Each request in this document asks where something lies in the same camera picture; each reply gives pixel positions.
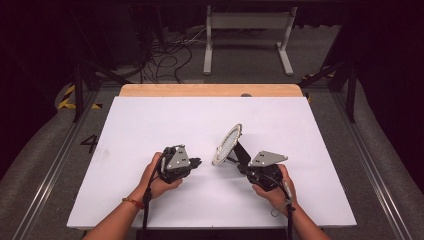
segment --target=white table surface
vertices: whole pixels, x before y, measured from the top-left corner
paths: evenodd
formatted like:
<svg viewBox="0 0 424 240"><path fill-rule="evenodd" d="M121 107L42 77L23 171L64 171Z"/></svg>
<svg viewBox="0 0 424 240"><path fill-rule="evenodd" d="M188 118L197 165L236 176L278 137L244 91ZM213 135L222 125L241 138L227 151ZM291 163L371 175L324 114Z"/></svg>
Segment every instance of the white table surface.
<svg viewBox="0 0 424 240"><path fill-rule="evenodd" d="M211 162L237 123L240 143L287 155L284 164L298 201L323 227L356 225L307 100L304 97L116 97L69 216L70 228L92 228L137 185L155 152L185 144L202 164L176 190L150 204L149 229L278 228L269 203L236 166ZM133 227L141 227L143 211Z"/></svg>

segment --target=gray carpet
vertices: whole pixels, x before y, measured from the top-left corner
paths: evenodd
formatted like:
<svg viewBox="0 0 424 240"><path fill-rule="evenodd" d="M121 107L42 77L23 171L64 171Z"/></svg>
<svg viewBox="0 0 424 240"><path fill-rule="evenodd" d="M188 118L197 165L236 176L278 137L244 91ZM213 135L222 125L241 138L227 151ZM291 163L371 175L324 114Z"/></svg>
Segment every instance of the gray carpet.
<svg viewBox="0 0 424 240"><path fill-rule="evenodd" d="M205 50L202 43L190 46L192 59L177 74L187 83L297 83L302 76L319 70L337 32L337 27L294 29L287 48L295 72L292 77L284 74L274 46L275 39L279 38L279 33L275 31L265 31L258 36L240 32L215 34L212 75L202 74ZM189 52L182 49L175 56L178 63L182 64L189 58ZM159 73L172 76L174 69L160 67ZM136 75L131 81L139 82L142 78L143 76ZM145 79L146 83L150 82L146 76ZM173 77L163 77L160 80L175 82ZM323 79L315 86L324 86L326 82ZM82 231L67 228L66 222L92 156L89 153L90 146L80 143L92 134L100 136L113 97L119 92L119 87L112 86L111 82L104 85L109 87L103 87L94 101L103 104L103 108L91 109L84 119L70 146L69 155L59 169L60 175L50 195L36 217L33 228L28 231L27 239L82 237ZM335 94L322 87L311 87L305 91L311 95L312 111L358 222L355 227L328 228L325 231L333 239L399 239L376 195L375 186L365 171L361 150L349 131L349 126L352 125L344 121L344 113L337 108ZM63 92L58 95L58 99L62 96ZM12 239L15 234L61 148L73 117L74 110L60 109L22 150L0 182L1 239ZM355 102L355 119L356 123L353 125L363 137L412 239L422 239L424 197L379 128L360 85ZM135 231L131 231L127 239L134 238Z"/></svg>

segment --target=mechanical part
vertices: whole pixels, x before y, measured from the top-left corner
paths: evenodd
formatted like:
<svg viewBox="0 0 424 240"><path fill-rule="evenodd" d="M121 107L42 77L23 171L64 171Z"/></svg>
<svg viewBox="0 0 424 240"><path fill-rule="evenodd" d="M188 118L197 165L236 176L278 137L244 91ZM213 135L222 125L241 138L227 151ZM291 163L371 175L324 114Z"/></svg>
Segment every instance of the mechanical part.
<svg viewBox="0 0 424 240"><path fill-rule="evenodd" d="M187 177L201 163L200 158L188 158L184 145L166 147L159 159L158 174L164 182L170 184Z"/></svg>

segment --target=dark floor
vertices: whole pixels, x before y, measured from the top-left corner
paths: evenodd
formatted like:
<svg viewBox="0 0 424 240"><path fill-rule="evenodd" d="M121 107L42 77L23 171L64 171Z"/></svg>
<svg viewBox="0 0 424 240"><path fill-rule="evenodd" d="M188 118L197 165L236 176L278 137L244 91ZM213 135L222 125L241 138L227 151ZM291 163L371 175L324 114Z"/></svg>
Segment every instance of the dark floor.
<svg viewBox="0 0 424 240"><path fill-rule="evenodd" d="M279 37L275 31L258 36L220 33L214 39L211 76L202 74L204 43L192 45L192 59L177 74L186 83L298 83L304 75L319 70L337 32L337 27L294 29L287 49L295 72L292 77L284 74L274 46L275 38ZM174 55L181 65L189 59L189 50L184 48ZM162 63L172 65L173 61L169 57ZM159 68L159 75L172 76L175 67L164 66ZM129 79L137 83L141 79L148 83L149 78L175 82L172 77L156 78L156 67L153 64L150 67L152 71L145 69L144 77L138 74ZM327 81L323 79L304 92L311 96L311 109L358 225L325 231L333 239L422 239L424 197L376 122L360 84L355 101L356 123L352 124L343 111L345 90L329 93L325 87ZM119 86L105 81L98 93L87 92L85 96L87 104L102 104L101 109L90 109L76 124L72 123L74 110L59 109L22 150L0 182L1 239L82 237L82 231L66 227L73 199L92 156L90 146L80 143L93 134L100 136L113 97L118 93ZM188 239L184 234L188 233L183 233L181 239ZM250 236L262 239L273 234L253 231ZM134 238L135 230L132 230L128 239ZM208 239L208 236L191 239ZM232 239L245 238L240 235Z"/></svg>

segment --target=bracelet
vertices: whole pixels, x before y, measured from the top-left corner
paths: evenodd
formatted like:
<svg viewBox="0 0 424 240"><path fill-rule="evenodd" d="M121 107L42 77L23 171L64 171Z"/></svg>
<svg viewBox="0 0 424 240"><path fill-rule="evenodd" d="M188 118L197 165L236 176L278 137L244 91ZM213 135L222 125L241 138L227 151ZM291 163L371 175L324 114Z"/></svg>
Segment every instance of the bracelet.
<svg viewBox="0 0 424 240"><path fill-rule="evenodd" d="M139 201L136 201L136 200L134 200L134 199L131 199L131 198L122 198L122 201L123 201L123 202L131 202L131 203L133 203L133 204L134 204L137 208L144 209L143 204L141 204Z"/></svg>

